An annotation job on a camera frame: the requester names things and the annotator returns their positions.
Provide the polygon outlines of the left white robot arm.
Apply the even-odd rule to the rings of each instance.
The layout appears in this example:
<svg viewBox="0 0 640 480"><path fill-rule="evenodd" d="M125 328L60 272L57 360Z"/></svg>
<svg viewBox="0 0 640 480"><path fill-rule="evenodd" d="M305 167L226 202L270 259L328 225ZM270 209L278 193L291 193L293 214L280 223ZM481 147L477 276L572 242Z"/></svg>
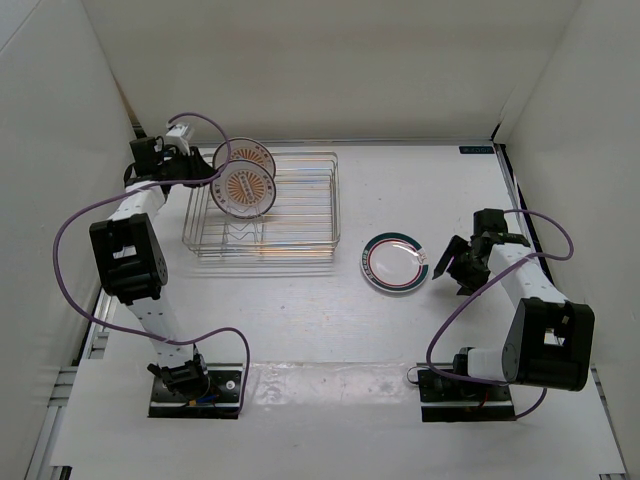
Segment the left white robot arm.
<svg viewBox="0 0 640 480"><path fill-rule="evenodd" d="M154 181L206 179L215 169L194 146L185 154L170 145L155 156L156 165L147 167L144 176L125 175L129 196L108 219L93 223L89 235L102 288L125 305L149 335L156 356L148 370L170 392L198 400L208 392L210 377L195 344L176 343L181 328L162 293L168 266L152 225L170 187L142 187Z"/></svg>

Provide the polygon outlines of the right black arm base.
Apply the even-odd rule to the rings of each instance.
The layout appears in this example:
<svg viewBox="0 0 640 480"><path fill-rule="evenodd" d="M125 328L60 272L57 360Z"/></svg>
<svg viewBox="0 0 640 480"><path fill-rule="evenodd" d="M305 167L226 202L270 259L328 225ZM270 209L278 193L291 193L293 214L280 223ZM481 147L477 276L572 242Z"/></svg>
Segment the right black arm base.
<svg viewBox="0 0 640 480"><path fill-rule="evenodd" d="M424 365L411 367L407 380L419 390L423 423L514 421L507 386L460 382L436 374Z"/></svg>

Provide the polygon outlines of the green rimmed white plate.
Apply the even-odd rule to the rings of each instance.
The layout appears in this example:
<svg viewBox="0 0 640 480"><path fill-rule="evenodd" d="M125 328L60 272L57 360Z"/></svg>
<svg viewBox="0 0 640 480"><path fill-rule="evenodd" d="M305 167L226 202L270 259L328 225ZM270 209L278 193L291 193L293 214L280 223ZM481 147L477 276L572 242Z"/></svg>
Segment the green rimmed white plate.
<svg viewBox="0 0 640 480"><path fill-rule="evenodd" d="M429 273L422 245L399 232L385 232L371 238L363 247L359 266L371 286L394 295L418 289Z"/></svg>

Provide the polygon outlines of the wire dish rack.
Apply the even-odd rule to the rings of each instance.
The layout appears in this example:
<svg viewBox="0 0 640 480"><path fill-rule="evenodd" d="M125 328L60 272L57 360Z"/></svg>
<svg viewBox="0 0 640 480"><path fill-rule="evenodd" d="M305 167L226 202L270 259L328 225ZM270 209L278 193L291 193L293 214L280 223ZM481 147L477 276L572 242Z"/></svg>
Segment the wire dish rack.
<svg viewBox="0 0 640 480"><path fill-rule="evenodd" d="M340 240L338 156L276 152L276 198L254 219L223 213L207 188L192 191L182 240L200 257L330 257Z"/></svg>

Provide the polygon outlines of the orange sunburst plate front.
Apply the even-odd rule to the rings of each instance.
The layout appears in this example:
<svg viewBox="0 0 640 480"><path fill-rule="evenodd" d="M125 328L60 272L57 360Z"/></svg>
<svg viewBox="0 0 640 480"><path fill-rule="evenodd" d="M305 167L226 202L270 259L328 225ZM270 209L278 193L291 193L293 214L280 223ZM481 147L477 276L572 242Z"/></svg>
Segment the orange sunburst plate front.
<svg viewBox="0 0 640 480"><path fill-rule="evenodd" d="M210 185L216 206L238 219L254 219L266 214L276 200L274 177L248 160L230 162Z"/></svg>

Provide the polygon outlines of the orange sunburst plate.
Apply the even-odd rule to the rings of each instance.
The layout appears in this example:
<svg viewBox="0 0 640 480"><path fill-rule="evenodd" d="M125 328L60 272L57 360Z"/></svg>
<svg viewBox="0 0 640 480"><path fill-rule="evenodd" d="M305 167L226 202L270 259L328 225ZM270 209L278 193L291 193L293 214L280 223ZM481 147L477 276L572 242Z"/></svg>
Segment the orange sunburst plate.
<svg viewBox="0 0 640 480"><path fill-rule="evenodd" d="M231 148L232 161L251 161L264 168L272 177L276 175L276 163L271 152L262 143L247 137L234 137L230 139L229 145L220 145L212 157L215 169L226 162L228 148Z"/></svg>
<svg viewBox="0 0 640 480"><path fill-rule="evenodd" d="M248 160L230 162L210 185L216 206L238 219L254 219L266 214L276 200L274 177Z"/></svg>

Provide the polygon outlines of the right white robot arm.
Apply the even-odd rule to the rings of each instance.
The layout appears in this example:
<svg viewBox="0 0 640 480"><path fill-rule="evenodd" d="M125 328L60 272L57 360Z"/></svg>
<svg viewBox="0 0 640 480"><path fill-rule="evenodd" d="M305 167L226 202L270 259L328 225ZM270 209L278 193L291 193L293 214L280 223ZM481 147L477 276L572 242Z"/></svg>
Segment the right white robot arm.
<svg viewBox="0 0 640 480"><path fill-rule="evenodd" d="M449 378L452 393L470 400L488 385L518 384L566 391L584 388L589 371L595 314L570 301L545 276L519 234L484 233L470 241L455 235L434 270L447 272L467 297L455 311L499 283L515 308L504 345L466 347L454 357L453 371L428 365Z"/></svg>

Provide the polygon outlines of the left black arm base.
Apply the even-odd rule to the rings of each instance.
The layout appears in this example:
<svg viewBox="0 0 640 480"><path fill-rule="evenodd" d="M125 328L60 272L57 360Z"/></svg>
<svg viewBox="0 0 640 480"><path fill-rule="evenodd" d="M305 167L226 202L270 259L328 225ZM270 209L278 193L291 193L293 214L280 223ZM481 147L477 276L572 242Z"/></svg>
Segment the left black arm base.
<svg viewBox="0 0 640 480"><path fill-rule="evenodd" d="M169 387L160 369L153 374L147 416L153 419L236 420L244 401L246 370L241 364L208 364L207 379L179 381Z"/></svg>

